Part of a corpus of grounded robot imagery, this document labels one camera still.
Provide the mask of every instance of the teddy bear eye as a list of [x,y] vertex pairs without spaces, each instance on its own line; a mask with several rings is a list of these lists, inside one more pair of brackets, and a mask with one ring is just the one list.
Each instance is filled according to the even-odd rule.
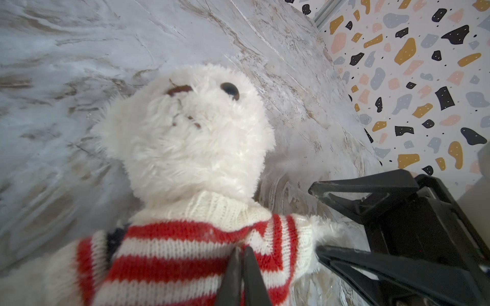
[[238,99],[240,99],[240,93],[235,85],[231,83],[222,83],[221,89],[230,96],[233,96],[233,100],[238,101]]

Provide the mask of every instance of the terrazzo pattern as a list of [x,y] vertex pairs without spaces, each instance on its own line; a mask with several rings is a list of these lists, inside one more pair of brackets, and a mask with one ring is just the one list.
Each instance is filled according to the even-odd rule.
[[489,7],[350,1],[321,29],[383,168],[437,176],[455,198],[480,178],[490,139]]

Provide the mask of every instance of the marble floor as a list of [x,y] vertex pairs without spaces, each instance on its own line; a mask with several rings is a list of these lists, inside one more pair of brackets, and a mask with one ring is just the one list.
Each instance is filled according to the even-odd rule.
[[[0,10],[0,270],[140,207],[119,162],[95,149],[93,117],[175,67],[214,63],[246,73],[276,129],[258,198],[275,212],[317,213],[312,182],[381,171],[318,30],[272,0],[5,0]],[[296,286],[297,305],[353,305],[338,279]]]

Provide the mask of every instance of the white teddy bear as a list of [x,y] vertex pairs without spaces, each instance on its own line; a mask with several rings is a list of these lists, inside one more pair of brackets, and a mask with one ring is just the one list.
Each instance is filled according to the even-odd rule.
[[186,67],[94,127],[145,203],[127,230],[74,241],[0,280],[2,305],[212,305],[232,250],[252,247],[273,305],[341,234],[319,217],[276,215],[251,198],[274,133],[241,72]]

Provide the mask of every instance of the red and white striped sweater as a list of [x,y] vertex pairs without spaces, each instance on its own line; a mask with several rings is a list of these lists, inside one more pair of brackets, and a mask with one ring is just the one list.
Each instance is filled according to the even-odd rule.
[[111,263],[107,234],[72,242],[51,255],[48,305],[212,305],[232,249],[251,246],[274,305],[316,263],[317,237],[338,234],[318,217],[271,214],[250,200],[203,191],[166,206],[150,203],[131,219]]

